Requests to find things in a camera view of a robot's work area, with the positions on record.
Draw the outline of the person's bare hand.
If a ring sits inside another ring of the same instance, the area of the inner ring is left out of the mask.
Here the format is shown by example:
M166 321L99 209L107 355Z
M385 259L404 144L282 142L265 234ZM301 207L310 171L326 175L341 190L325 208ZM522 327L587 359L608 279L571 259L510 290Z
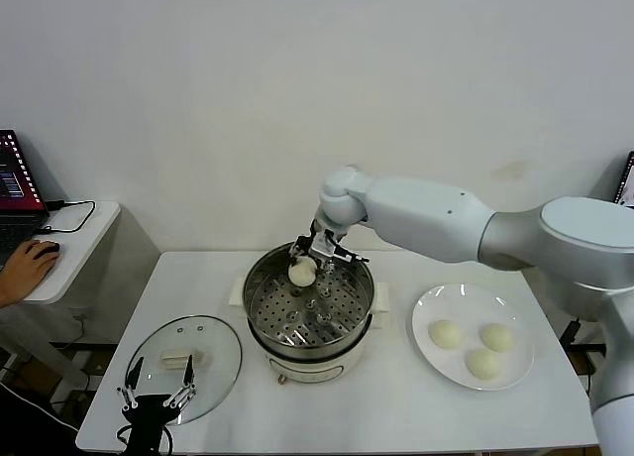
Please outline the person's bare hand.
M58 243L31 240L20 244L1 270L1 307L26 298L55 266L58 257Z

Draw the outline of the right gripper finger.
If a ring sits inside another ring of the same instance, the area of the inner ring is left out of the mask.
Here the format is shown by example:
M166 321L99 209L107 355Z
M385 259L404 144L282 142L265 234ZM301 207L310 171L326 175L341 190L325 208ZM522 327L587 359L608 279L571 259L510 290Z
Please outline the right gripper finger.
M307 256L310 249L310 237L298 236L289 249L289 259L291 264L296 264L302 256Z
M327 258L324 262L324 268L330 269L339 263L346 265L356 265L360 263L368 263L370 260L357 253L347 250L340 245L330 246L327 252Z

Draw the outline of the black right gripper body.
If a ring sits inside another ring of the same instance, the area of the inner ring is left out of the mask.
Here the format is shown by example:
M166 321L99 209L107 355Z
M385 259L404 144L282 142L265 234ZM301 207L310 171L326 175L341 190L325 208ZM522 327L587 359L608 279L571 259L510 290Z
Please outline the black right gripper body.
M310 228L310 245L307 254L316 262L325 263L342 256L339 242L342 228L335 223L315 217Z

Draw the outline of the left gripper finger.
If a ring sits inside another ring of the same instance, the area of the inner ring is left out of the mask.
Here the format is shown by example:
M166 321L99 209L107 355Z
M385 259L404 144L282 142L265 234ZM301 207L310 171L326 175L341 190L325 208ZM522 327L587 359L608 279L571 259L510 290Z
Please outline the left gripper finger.
M134 391L137 388L143 363L144 358L140 357L134 367L126 374L124 379L124 386L117 389L118 395L123 400L123 409L132 409L138 406L135 399Z
M182 385L179 390L165 401L165 405L168 407L186 407L196 394L196 386L193 380L193 356L190 355L187 359Z

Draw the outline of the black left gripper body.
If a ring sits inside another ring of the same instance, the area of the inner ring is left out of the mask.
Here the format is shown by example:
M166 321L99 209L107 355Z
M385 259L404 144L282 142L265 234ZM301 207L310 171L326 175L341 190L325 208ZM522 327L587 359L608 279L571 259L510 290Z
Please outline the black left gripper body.
M169 403L164 405L169 399L169 395L139 396L136 407L123 410L128 421L123 431L129 431L124 455L161 455L159 448L164 435L167 438L165 455L172 454L173 438L167 425L177 419L179 409Z

